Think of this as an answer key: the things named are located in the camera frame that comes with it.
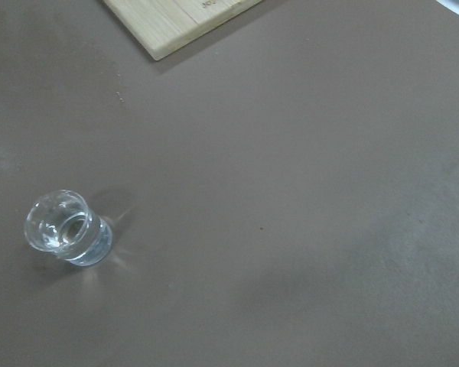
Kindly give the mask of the clear glass shaker cup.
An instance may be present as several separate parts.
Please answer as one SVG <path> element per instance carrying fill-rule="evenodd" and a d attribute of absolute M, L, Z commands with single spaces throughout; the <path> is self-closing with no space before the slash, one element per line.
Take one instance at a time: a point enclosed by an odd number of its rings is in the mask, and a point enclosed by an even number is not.
<path fill-rule="evenodd" d="M 102 261 L 113 242 L 110 226 L 72 190 L 38 198 L 24 222 L 24 236 L 32 248 L 80 267 Z"/>

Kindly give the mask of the bamboo cutting board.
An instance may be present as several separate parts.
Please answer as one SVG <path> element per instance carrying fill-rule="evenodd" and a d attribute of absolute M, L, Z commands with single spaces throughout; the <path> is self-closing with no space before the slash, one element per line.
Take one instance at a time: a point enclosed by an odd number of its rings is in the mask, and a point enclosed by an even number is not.
<path fill-rule="evenodd" d="M 105 1 L 154 60 L 165 58 L 258 3 L 258 0 Z"/>

